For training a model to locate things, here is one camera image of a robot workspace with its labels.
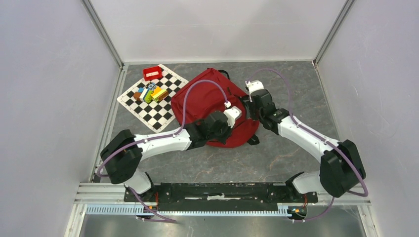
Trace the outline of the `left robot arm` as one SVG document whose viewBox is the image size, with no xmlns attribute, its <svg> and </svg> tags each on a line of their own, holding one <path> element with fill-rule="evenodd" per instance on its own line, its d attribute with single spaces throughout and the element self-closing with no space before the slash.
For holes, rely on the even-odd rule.
<svg viewBox="0 0 419 237">
<path fill-rule="evenodd" d="M 97 175 L 108 177 L 112 184 L 125 184 L 143 201 L 150 201 L 155 196 L 155 187 L 147 173 L 138 168 L 142 160 L 167 152 L 200 148 L 209 141 L 225 144 L 241 114 L 237 107 L 232 107 L 212 112 L 205 119 L 178 130 L 149 135 L 132 134 L 125 129 L 101 151 L 102 164 Z"/>
</svg>

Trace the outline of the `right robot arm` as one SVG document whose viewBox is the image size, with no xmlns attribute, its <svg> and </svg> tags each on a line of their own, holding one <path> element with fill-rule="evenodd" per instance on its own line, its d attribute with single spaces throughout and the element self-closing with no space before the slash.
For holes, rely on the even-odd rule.
<svg viewBox="0 0 419 237">
<path fill-rule="evenodd" d="M 291 111 L 276 108 L 266 89 L 246 95 L 241 101 L 248 118 L 293 141 L 320 164 L 317 171 L 301 172 L 286 182 L 285 194 L 289 200 L 299 201 L 310 192 L 327 192 L 335 198 L 345 193 L 368 195 L 366 172 L 354 142 L 329 138 L 299 121 Z"/>
</svg>

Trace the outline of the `black white chess mat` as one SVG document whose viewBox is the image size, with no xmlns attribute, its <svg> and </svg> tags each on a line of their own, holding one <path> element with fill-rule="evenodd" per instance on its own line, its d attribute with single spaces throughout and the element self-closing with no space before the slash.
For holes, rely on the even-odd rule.
<svg viewBox="0 0 419 237">
<path fill-rule="evenodd" d="M 165 65 L 160 64 L 159 66 L 163 70 L 163 78 L 155 79 L 152 82 L 169 92 L 169 96 L 163 101 L 158 103 L 152 101 L 147 104 L 134 99 L 133 95 L 139 87 L 147 84 L 144 78 L 140 78 L 117 98 L 124 108 L 155 133 L 163 131 L 175 119 L 171 109 L 171 98 L 189 82 Z"/>
</svg>

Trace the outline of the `red backpack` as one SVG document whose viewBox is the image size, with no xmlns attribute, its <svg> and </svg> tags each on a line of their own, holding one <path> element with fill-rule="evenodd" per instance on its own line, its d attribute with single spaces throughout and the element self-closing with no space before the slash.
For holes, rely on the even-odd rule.
<svg viewBox="0 0 419 237">
<path fill-rule="evenodd" d="M 187 127 L 188 124 L 205 119 L 215 111 L 222 111 L 225 108 L 225 100 L 245 112 L 242 101 L 246 97 L 248 95 L 230 80 L 226 71 L 208 68 L 172 96 L 171 107 L 180 124 L 183 115 L 186 115 L 185 127 Z M 242 115 L 236 121 L 232 135 L 225 144 L 217 139 L 209 140 L 206 144 L 220 148 L 235 148 L 245 143 L 257 145 L 259 138 L 255 133 L 258 127 L 258 121 Z"/>
</svg>

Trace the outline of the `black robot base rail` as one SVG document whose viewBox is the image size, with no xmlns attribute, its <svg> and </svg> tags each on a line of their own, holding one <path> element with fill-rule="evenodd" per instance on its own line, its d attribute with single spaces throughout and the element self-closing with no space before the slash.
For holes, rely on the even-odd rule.
<svg viewBox="0 0 419 237">
<path fill-rule="evenodd" d="M 159 211 L 275 211 L 279 203 L 317 203 L 285 183 L 156 183 L 140 195 Z"/>
</svg>

